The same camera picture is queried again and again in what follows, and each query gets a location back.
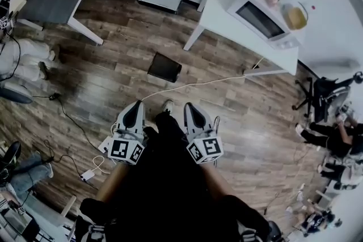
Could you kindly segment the person's black shirt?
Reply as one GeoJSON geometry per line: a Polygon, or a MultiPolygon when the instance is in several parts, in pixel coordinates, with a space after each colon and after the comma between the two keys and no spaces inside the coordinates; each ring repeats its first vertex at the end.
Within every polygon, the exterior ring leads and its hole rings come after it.
{"type": "Polygon", "coordinates": [[[120,206],[85,199],[76,242],[268,242],[265,218],[231,195],[216,201],[136,199],[120,206]]]}

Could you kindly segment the white desk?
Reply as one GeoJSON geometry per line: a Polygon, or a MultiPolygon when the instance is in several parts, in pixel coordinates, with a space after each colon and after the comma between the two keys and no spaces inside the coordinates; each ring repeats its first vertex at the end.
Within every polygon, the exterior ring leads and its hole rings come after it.
{"type": "Polygon", "coordinates": [[[59,213],[31,193],[20,204],[0,194],[0,242],[75,242],[75,223],[66,217],[75,201],[59,213]]]}

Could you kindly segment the black office chair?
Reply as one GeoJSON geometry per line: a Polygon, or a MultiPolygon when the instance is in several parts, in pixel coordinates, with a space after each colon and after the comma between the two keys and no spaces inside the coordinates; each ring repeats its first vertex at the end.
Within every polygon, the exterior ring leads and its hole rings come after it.
{"type": "Polygon", "coordinates": [[[363,72],[356,72],[353,77],[344,81],[338,82],[337,79],[330,80],[325,77],[318,78],[313,82],[312,77],[306,78],[309,83],[309,89],[307,90],[302,82],[295,80],[295,84],[299,85],[303,93],[305,94],[304,101],[299,105],[292,105],[293,111],[298,111],[301,107],[307,104],[307,113],[304,114],[306,118],[311,113],[311,108],[314,108],[313,116],[314,122],[319,123],[321,121],[327,122],[327,102],[326,98],[334,92],[334,90],[350,86],[352,83],[361,84],[363,83],[363,72]]]}

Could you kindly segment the white power adapter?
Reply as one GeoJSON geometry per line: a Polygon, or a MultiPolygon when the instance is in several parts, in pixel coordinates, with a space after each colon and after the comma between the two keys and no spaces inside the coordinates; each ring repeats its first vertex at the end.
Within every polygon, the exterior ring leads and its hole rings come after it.
{"type": "Polygon", "coordinates": [[[93,178],[94,176],[95,176],[95,173],[91,169],[87,170],[86,172],[84,172],[80,175],[80,177],[83,181],[88,181],[89,179],[93,178]]]}

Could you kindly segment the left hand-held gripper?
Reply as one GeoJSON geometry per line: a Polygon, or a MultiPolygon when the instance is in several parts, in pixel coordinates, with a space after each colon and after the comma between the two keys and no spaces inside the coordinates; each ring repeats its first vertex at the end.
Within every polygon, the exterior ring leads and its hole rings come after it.
{"type": "Polygon", "coordinates": [[[116,128],[108,143],[110,159],[129,165],[136,165],[144,152],[145,107],[142,101],[131,103],[119,113],[116,128]]]}

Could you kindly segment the person's right shoe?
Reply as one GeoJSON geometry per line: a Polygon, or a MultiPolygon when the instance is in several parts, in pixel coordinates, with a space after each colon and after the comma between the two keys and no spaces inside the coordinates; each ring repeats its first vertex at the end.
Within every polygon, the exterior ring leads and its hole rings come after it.
{"type": "Polygon", "coordinates": [[[173,112],[173,108],[174,108],[174,101],[171,99],[168,99],[163,104],[162,112],[171,114],[173,112]]]}

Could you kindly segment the white mesh chair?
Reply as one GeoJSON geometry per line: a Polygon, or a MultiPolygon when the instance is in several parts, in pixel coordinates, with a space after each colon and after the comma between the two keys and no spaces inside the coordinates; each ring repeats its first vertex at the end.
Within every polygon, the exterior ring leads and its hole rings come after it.
{"type": "Polygon", "coordinates": [[[351,91],[350,86],[345,86],[334,90],[328,98],[327,102],[327,117],[335,116],[344,105],[346,99],[349,97],[351,91]]]}

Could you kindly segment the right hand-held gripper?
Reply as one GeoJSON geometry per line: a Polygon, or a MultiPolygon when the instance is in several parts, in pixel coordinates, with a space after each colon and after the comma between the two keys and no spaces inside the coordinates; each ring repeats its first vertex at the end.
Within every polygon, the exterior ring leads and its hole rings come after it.
{"type": "Polygon", "coordinates": [[[220,116],[214,121],[197,105],[184,106],[184,126],[187,130],[187,152],[196,164],[215,163],[223,155],[221,137],[218,135],[220,116]]]}

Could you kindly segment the person's left forearm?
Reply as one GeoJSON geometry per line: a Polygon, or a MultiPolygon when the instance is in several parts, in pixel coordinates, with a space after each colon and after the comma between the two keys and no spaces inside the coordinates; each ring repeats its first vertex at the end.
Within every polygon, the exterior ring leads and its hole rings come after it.
{"type": "Polygon", "coordinates": [[[125,163],[118,163],[108,177],[102,183],[95,199],[101,202],[109,202],[118,191],[122,181],[127,176],[130,166],[125,163]]]}

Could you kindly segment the yellow tray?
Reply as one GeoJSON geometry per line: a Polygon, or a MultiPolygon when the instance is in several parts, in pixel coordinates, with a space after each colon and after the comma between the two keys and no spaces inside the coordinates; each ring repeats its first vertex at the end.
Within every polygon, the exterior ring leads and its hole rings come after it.
{"type": "Polygon", "coordinates": [[[284,4],[282,7],[282,15],[284,21],[290,30],[299,30],[307,25],[307,18],[299,7],[295,7],[290,3],[284,4]]]}

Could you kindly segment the person's right forearm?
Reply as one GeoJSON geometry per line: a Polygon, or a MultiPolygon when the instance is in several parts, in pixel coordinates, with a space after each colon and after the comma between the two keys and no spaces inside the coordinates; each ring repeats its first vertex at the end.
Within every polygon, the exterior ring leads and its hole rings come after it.
{"type": "Polygon", "coordinates": [[[200,165],[205,177],[208,191],[214,199],[221,199],[224,196],[236,196],[235,190],[219,173],[212,163],[204,163],[200,165]]]}

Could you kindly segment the grey round-base machine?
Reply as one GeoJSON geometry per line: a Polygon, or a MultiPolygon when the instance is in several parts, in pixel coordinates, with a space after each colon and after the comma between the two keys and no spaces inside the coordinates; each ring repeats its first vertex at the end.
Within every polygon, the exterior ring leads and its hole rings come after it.
{"type": "Polygon", "coordinates": [[[20,104],[30,104],[33,97],[24,86],[19,84],[6,82],[0,83],[0,97],[20,104]]]}

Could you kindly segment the black mesh waste bin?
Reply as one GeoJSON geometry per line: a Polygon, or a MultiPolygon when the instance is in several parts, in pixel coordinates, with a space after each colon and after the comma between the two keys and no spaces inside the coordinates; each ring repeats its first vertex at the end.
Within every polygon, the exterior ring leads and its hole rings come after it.
{"type": "Polygon", "coordinates": [[[147,73],[154,77],[175,83],[181,70],[181,64],[156,52],[147,73]]]}

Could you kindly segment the white microwave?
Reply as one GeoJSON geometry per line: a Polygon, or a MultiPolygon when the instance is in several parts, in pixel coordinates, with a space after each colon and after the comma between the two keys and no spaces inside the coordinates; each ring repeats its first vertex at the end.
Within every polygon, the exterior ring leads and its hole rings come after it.
{"type": "Polygon", "coordinates": [[[296,0],[280,0],[269,7],[265,0],[232,0],[227,12],[246,25],[274,49],[298,48],[305,39],[305,28],[290,30],[284,21],[282,7],[290,3],[299,7],[307,20],[309,15],[303,4],[296,0]]]}

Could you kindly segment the person's black trousers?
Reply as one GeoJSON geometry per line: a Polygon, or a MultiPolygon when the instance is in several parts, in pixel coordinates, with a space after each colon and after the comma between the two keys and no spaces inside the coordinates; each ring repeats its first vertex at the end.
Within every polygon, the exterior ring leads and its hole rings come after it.
{"type": "Polygon", "coordinates": [[[146,152],[119,191],[117,218],[108,226],[115,242],[239,242],[234,196],[212,196],[202,167],[168,111],[146,128],[146,152]]]}

